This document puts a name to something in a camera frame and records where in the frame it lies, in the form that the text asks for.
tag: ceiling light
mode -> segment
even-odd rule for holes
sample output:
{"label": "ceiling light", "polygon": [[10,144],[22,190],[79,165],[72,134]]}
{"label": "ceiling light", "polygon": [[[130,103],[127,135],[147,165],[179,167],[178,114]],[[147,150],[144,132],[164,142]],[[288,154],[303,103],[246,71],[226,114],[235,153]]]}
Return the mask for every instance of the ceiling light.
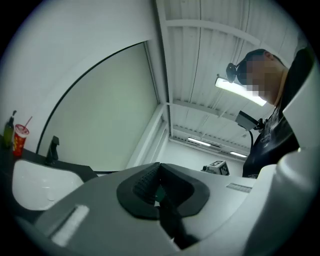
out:
{"label": "ceiling light", "polygon": [[205,145],[207,147],[211,146],[211,144],[209,144],[209,143],[205,143],[205,142],[202,142],[202,141],[194,139],[194,138],[188,138],[188,140],[191,141],[191,142],[195,142],[195,143],[199,143],[199,144]]}
{"label": "ceiling light", "polygon": [[248,157],[247,155],[239,154],[239,153],[233,152],[233,151],[231,151],[230,154],[235,155],[235,156],[238,156],[238,157],[241,157],[241,158],[247,158],[247,157]]}
{"label": "ceiling light", "polygon": [[228,80],[218,77],[215,81],[215,86],[224,90],[227,90],[229,92],[238,94],[242,97],[245,97],[246,99],[253,101],[254,103],[257,103],[260,106],[263,106],[266,104],[266,101],[260,98],[259,96],[253,96],[252,91],[246,90],[244,86],[241,86],[235,82],[230,83]]}

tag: green bottle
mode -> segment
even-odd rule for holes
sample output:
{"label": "green bottle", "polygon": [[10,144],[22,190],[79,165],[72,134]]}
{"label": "green bottle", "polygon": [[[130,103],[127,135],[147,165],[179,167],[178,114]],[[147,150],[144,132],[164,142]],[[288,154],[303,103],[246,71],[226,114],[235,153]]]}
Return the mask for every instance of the green bottle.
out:
{"label": "green bottle", "polygon": [[3,146],[7,149],[11,145],[12,134],[14,133],[14,115],[17,111],[13,111],[9,121],[5,124],[3,132]]}

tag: white sink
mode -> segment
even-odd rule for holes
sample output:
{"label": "white sink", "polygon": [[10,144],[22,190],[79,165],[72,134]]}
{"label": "white sink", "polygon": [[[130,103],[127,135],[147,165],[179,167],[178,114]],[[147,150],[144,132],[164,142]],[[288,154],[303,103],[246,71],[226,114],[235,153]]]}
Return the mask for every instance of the white sink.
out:
{"label": "white sink", "polygon": [[83,183],[71,171],[18,160],[13,169],[12,192],[24,208],[47,210]]}

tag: white wall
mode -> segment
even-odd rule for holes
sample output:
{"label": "white wall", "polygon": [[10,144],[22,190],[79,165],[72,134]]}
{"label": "white wall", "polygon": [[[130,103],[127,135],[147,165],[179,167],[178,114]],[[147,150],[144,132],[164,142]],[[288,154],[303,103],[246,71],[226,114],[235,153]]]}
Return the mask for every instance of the white wall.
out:
{"label": "white wall", "polygon": [[60,140],[59,160],[94,170],[123,170],[157,105],[140,43],[103,61],[79,80],[52,115],[39,153],[47,154],[55,135]]}
{"label": "white wall", "polygon": [[166,150],[167,143],[169,141],[169,128],[165,129],[163,136],[159,142],[158,148],[156,149],[155,155],[152,159],[152,162],[161,162],[163,154]]}
{"label": "white wall", "polygon": [[25,148],[35,152],[64,92],[107,56],[140,42],[155,42],[155,24],[152,0],[43,2],[1,60],[0,127],[13,110],[16,124],[33,116]]}
{"label": "white wall", "polygon": [[223,158],[197,149],[193,149],[172,141],[168,141],[159,162],[174,164],[200,171],[203,166],[210,165],[215,161],[224,160],[228,165],[230,175],[242,177],[243,163]]}
{"label": "white wall", "polygon": [[154,150],[153,147],[155,147],[157,145],[157,143],[159,143],[159,141],[157,140],[158,138],[158,133],[160,132],[160,127],[164,125],[162,119],[160,118],[159,121],[157,122],[153,135],[152,135],[152,139],[150,139],[150,142],[148,143],[147,147],[145,148],[145,151],[141,157],[141,162],[139,163],[140,165],[143,164],[149,164],[150,162],[146,159],[146,158],[151,158],[151,157],[147,157],[147,155],[149,154],[153,154]]}

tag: white ceiling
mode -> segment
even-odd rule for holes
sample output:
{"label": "white ceiling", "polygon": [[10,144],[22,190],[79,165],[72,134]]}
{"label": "white ceiling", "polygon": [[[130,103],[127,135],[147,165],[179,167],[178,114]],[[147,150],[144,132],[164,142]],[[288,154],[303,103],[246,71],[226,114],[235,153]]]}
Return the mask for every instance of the white ceiling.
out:
{"label": "white ceiling", "polygon": [[[215,87],[254,49],[264,48],[290,67],[298,42],[296,25],[269,0],[157,0],[170,105],[172,138],[216,145],[223,155],[247,154],[250,136],[234,122],[239,111],[255,119],[273,112]],[[253,131],[254,139],[259,133]]]}

